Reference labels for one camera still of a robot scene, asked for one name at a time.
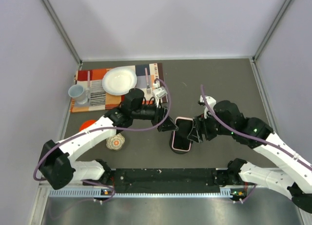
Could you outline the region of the black phone stand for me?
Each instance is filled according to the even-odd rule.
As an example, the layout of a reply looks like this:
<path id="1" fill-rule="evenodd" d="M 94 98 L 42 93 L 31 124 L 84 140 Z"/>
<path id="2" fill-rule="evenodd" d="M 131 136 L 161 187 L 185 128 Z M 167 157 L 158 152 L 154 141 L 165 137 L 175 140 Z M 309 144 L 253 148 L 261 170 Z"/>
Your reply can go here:
<path id="1" fill-rule="evenodd" d="M 170 149 L 176 154 L 186 154 L 191 150 L 192 142 L 181 137 L 176 131 L 171 132 Z"/>

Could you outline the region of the right aluminium frame post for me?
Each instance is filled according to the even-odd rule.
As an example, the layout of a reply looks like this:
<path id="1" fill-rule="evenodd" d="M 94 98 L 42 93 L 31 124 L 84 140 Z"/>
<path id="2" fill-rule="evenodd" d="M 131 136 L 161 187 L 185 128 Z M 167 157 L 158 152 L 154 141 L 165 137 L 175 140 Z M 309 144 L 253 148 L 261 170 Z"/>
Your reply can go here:
<path id="1" fill-rule="evenodd" d="M 271 23 L 268 31 L 266 32 L 264 38 L 262 39 L 257 51 L 255 52 L 254 56 L 252 57 L 253 62 L 256 62 L 260 56 L 262 55 L 266 45 L 270 41 L 271 37 L 273 36 L 275 30 L 277 29 L 279 23 L 283 19 L 285 13 L 287 12 L 288 8 L 292 4 L 294 0 L 284 0 L 282 6 L 278 10 L 273 22 Z"/>

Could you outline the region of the orange bowl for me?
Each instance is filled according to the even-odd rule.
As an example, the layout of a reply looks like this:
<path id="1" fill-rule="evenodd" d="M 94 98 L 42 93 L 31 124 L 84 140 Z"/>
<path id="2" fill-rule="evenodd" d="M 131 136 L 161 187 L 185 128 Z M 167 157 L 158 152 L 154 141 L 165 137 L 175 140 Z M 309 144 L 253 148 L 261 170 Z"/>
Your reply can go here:
<path id="1" fill-rule="evenodd" d="M 93 125 L 94 123 L 96 123 L 96 120 L 87 120 L 87 121 L 85 121 L 85 122 L 80 126 L 79 131 L 82 131 L 82 130 L 88 128 L 89 126 Z"/>

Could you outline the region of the aluminium frame post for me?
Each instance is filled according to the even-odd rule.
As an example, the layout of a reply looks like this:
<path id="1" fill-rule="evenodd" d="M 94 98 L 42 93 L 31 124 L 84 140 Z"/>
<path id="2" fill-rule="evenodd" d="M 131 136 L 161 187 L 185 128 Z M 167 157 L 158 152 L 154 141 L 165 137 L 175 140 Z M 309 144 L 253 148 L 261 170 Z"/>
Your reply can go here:
<path id="1" fill-rule="evenodd" d="M 275 30 L 277 29 L 279 23 L 283 19 L 285 13 L 287 12 L 288 8 L 292 4 L 294 0 L 284 0 L 282 6 L 278 10 L 273 22 L 271 23 L 268 31 L 266 32 L 264 38 L 262 39 L 257 51 L 255 52 L 254 56 L 252 57 L 253 62 L 256 62 L 260 56 L 262 55 L 266 45 L 270 41 L 271 37 L 273 36 Z"/>
<path id="2" fill-rule="evenodd" d="M 82 64 L 82 59 L 80 58 L 80 56 L 78 55 L 72 41 L 70 40 L 65 28 L 63 27 L 56 11 L 54 10 L 51 2 L 49 0 L 40 0 L 44 6 L 44 8 L 46 9 L 46 11 L 48 12 L 49 17 L 51 18 L 53 24 L 55 25 L 58 33 L 60 34 L 63 42 L 65 43 L 67 49 L 69 50 L 70 54 L 72 55 L 72 57 L 74 58 L 74 60 L 76 61 L 76 63 L 78 65 Z"/>

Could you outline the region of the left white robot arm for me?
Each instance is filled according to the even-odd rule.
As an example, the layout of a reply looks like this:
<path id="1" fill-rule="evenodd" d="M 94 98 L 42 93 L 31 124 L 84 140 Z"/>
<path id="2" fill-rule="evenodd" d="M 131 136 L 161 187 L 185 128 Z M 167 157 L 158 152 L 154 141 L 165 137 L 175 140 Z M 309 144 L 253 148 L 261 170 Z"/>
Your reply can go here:
<path id="1" fill-rule="evenodd" d="M 100 159 L 82 162 L 78 158 L 104 140 L 113 143 L 121 131 L 131 130 L 135 119 L 150 120 L 152 128 L 158 131 L 176 131 L 177 126 L 169 117 L 169 109 L 161 104 L 161 99 L 167 94 L 164 87 L 155 89 L 154 101 L 145 104 L 144 92 L 131 89 L 120 105 L 106 112 L 94 124 L 59 142 L 47 141 L 43 145 L 37 170 L 55 190 L 84 180 L 102 185 L 108 183 L 113 173 L 106 162 Z"/>

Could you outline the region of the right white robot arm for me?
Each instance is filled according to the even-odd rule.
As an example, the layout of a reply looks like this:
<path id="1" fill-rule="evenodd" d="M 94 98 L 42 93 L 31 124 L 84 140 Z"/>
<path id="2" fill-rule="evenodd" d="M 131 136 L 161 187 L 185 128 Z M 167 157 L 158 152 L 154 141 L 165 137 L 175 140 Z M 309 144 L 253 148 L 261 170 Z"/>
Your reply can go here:
<path id="1" fill-rule="evenodd" d="M 252 163 L 235 159 L 228 165 L 231 183 L 241 181 L 257 184 L 289 198 L 305 212 L 312 211 L 312 164 L 289 147 L 263 120 L 246 118 L 235 103 L 217 102 L 210 96 L 201 96 L 199 105 L 204 113 L 193 119 L 187 138 L 193 142 L 210 141 L 219 135 L 231 136 L 273 162 L 282 173 L 265 170 Z"/>

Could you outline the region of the light blue mug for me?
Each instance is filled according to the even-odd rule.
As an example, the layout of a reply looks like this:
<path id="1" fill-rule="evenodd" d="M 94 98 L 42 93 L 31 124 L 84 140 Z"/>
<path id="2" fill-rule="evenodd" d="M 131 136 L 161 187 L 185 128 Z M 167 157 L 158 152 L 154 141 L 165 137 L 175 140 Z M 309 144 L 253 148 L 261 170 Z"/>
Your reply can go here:
<path id="1" fill-rule="evenodd" d="M 82 105 L 89 101 L 90 88 L 75 84 L 68 90 L 68 95 L 78 104 Z"/>

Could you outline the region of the black phone pink case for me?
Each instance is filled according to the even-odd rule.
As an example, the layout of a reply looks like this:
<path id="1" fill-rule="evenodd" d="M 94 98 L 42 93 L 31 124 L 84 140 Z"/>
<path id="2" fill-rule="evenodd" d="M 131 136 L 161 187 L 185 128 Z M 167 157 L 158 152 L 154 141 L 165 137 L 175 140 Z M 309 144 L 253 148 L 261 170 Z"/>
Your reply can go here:
<path id="1" fill-rule="evenodd" d="M 180 116 L 175 119 L 175 124 L 178 126 L 178 130 L 176 131 L 177 134 L 187 139 L 193 126 L 193 120 L 191 118 Z"/>

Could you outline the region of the pink handled fork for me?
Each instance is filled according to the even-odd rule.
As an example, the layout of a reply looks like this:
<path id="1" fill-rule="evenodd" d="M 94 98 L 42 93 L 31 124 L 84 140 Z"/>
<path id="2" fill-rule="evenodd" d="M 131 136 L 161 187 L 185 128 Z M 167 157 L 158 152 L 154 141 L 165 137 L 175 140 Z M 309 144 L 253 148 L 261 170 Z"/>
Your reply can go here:
<path id="1" fill-rule="evenodd" d="M 148 75 L 148 69 L 145 68 L 145 78 L 146 78 L 146 91 L 147 94 L 151 94 L 152 93 L 152 89 L 150 87 L 150 82 L 149 82 L 149 75 Z"/>

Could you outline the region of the white round plate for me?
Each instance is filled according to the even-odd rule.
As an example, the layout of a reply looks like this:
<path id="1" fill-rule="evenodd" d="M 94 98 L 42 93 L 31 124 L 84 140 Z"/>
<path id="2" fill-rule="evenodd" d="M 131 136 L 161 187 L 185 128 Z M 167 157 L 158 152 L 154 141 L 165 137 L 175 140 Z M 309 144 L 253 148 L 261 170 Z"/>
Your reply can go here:
<path id="1" fill-rule="evenodd" d="M 135 70 L 130 67 L 110 69 L 102 79 L 104 91 L 111 95 L 125 95 L 137 84 Z"/>

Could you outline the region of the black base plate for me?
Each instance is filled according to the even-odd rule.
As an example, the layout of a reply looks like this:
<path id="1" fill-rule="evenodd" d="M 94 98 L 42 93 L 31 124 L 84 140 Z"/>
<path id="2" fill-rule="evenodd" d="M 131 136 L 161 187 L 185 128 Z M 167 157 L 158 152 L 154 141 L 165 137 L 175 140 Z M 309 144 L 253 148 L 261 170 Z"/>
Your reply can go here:
<path id="1" fill-rule="evenodd" d="M 116 169 L 117 193 L 220 192 L 214 169 Z"/>

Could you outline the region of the left aluminium frame post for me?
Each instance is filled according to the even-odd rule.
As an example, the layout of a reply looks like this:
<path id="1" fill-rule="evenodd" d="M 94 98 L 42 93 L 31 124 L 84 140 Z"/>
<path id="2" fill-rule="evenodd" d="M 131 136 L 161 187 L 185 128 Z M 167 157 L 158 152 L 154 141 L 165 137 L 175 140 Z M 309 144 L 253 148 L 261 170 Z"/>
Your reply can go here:
<path id="1" fill-rule="evenodd" d="M 82 59 L 80 58 L 80 56 L 78 55 L 72 41 L 70 40 L 65 28 L 63 27 L 56 11 L 54 10 L 51 2 L 49 0 L 40 0 L 44 6 L 44 8 L 46 9 L 46 11 L 48 12 L 49 17 L 51 18 L 53 24 L 55 25 L 58 33 L 60 34 L 63 42 L 65 43 L 67 49 L 69 50 L 70 54 L 72 55 L 72 57 L 74 58 L 74 60 L 76 61 L 76 63 L 78 65 L 82 64 Z"/>

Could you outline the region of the pink handled knife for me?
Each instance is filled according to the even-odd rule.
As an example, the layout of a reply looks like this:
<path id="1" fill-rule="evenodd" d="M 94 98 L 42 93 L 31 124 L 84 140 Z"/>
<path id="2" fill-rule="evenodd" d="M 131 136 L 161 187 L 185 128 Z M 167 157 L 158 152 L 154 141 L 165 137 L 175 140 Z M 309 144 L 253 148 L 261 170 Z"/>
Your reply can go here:
<path id="1" fill-rule="evenodd" d="M 90 71 L 87 71 L 87 94 L 90 93 Z"/>

